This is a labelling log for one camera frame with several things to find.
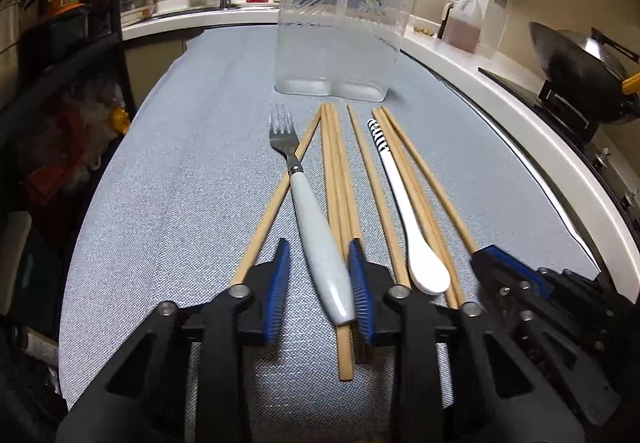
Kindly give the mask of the clear plastic utensil holder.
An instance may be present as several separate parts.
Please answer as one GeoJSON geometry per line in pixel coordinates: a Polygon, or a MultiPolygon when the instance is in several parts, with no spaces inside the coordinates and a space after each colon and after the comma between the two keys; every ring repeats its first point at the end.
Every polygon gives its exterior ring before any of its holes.
{"type": "Polygon", "coordinates": [[[378,103],[416,0],[281,0],[274,88],[378,103]]]}

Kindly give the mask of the fork with white handle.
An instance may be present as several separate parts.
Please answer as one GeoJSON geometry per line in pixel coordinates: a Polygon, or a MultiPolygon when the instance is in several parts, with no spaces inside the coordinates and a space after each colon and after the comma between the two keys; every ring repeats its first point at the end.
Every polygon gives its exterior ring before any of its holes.
{"type": "MultiPolygon", "coordinates": [[[[291,114],[285,107],[274,105],[269,125],[274,110],[291,114]]],[[[356,312],[348,270],[340,261],[329,222],[311,189],[303,165],[292,153],[296,140],[298,137],[293,138],[290,145],[278,145],[274,136],[269,144],[283,156],[288,167],[299,237],[320,303],[335,326],[349,324],[356,319],[356,312]]]]}

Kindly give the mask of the wooden chopstick crossing fork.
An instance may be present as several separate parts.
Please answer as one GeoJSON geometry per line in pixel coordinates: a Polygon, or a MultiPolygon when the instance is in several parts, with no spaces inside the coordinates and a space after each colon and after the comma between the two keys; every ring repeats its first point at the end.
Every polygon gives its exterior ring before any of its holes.
{"type": "MultiPolygon", "coordinates": [[[[294,144],[295,149],[292,150],[292,153],[296,155],[298,160],[304,159],[308,146],[314,138],[314,133],[316,133],[319,123],[320,110],[317,110],[309,121],[302,138],[300,140],[296,140],[296,143],[294,144]]],[[[276,143],[278,145],[281,145],[282,143],[290,145],[293,142],[293,138],[297,137],[293,119],[290,114],[285,114],[284,112],[277,110],[273,111],[270,121],[269,140],[272,140],[274,136],[276,137],[276,143]]],[[[252,238],[250,238],[250,242],[244,251],[244,255],[242,256],[238,267],[231,277],[231,285],[242,284],[242,282],[245,281],[248,270],[256,262],[260,250],[262,250],[262,246],[265,244],[272,224],[277,218],[282,202],[284,201],[289,188],[290,176],[288,175],[288,172],[285,172],[274,190],[252,238]]]]}

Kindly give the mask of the black wok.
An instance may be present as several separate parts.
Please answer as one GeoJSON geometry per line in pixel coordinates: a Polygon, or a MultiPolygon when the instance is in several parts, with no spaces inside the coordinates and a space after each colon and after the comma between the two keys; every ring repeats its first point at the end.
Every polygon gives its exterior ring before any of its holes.
{"type": "Polygon", "coordinates": [[[624,124],[639,118],[639,93],[623,92],[628,72],[610,51],[620,52],[631,62],[639,62],[638,53],[596,28],[590,36],[554,30],[535,21],[528,28],[553,92],[582,117],[606,124],[624,124]]]}

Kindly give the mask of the oil jug with yellow cap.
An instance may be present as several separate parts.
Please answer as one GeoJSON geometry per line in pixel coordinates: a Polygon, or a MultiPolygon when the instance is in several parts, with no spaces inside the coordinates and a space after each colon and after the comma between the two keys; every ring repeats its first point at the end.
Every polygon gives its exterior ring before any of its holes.
{"type": "Polygon", "coordinates": [[[448,1],[437,37],[459,50],[473,54],[484,21],[479,0],[448,1]]]}

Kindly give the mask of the grey textured table mat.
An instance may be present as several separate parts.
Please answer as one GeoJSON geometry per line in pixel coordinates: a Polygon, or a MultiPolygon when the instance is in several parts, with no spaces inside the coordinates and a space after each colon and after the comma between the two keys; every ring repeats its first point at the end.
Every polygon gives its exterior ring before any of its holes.
{"type": "Polygon", "coordinates": [[[61,442],[581,442],[476,304],[338,247],[291,118],[201,36],[146,99],[81,226],[61,326],[86,378],[61,442]]]}

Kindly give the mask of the white ceramic spoon striped handle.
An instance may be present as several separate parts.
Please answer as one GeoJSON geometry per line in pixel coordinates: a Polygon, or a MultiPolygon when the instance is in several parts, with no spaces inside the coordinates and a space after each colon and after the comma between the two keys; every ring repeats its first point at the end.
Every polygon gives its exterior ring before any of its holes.
{"type": "Polygon", "coordinates": [[[421,232],[386,136],[373,118],[367,121],[367,127],[378,150],[378,155],[380,155],[388,183],[390,183],[394,194],[402,226],[405,229],[408,269],[412,282],[422,293],[431,296],[446,293],[451,284],[449,273],[444,263],[427,244],[421,232]]]}

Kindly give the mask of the black induction cooktop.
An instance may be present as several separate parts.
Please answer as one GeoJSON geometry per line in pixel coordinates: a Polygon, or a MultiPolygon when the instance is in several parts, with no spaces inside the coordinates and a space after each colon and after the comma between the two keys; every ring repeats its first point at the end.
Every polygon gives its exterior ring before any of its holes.
{"type": "Polygon", "coordinates": [[[570,104],[551,91],[548,81],[544,81],[540,91],[535,93],[482,67],[478,68],[478,72],[528,106],[565,143],[572,145],[580,159],[596,174],[632,229],[639,232],[639,177],[600,131],[597,122],[585,120],[570,104]]]}

